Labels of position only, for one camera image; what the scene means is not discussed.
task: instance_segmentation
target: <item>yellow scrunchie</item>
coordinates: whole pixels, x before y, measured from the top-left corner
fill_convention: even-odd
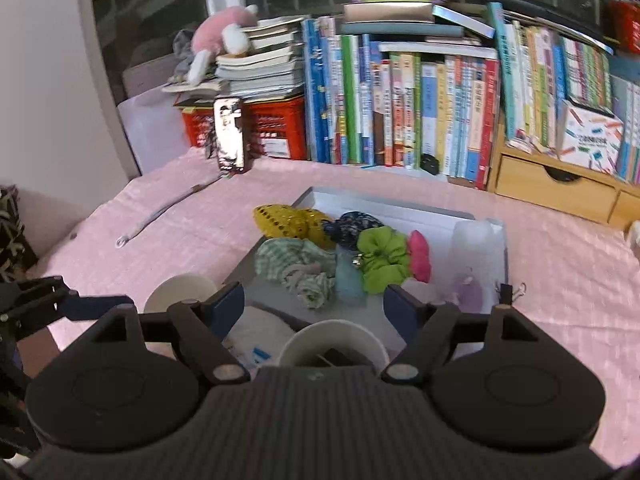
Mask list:
[[[307,238],[323,249],[335,247],[321,225],[321,220],[332,219],[316,209],[295,209],[283,204],[261,205],[254,209],[254,220],[262,234],[269,238]]]

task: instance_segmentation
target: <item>plush toy leg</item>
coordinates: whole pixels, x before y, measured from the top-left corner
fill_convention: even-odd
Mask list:
[[[201,50],[196,54],[193,63],[191,63],[189,75],[187,76],[187,82],[190,85],[197,86],[202,83],[204,75],[207,73],[207,67],[209,66],[209,61],[211,61],[212,54],[210,50]]]
[[[249,50],[249,39],[236,23],[231,23],[222,29],[222,43],[229,54],[239,56]]]

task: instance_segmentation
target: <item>smartphone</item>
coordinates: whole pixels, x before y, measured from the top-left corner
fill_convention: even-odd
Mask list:
[[[248,142],[242,128],[242,99],[216,98],[213,121],[220,170],[244,173],[248,169]]]

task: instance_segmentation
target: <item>yellow book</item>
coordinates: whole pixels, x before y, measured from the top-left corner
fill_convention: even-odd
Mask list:
[[[542,95],[540,93],[540,74],[538,72],[538,53],[536,51],[536,28],[527,27],[527,44],[529,46],[529,63],[533,82],[533,103],[536,111],[535,131],[530,133],[535,146],[540,146],[542,138]]]
[[[436,67],[437,88],[438,88],[438,115],[436,118],[436,158],[440,163],[440,171],[444,166],[444,143],[447,136],[447,106],[449,96],[447,95],[447,69],[444,63],[438,63]]]

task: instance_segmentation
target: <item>pink toy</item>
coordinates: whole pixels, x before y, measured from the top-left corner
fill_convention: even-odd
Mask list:
[[[411,255],[409,268],[419,282],[429,283],[431,279],[431,263],[429,261],[429,243],[418,231],[412,231],[406,243]]]
[[[212,57],[225,52],[240,56],[249,50],[251,44],[241,27],[254,27],[258,24],[255,17],[258,7],[227,7],[213,16],[209,16],[196,30],[191,40],[191,50],[195,58],[187,81],[193,86],[202,82]]]

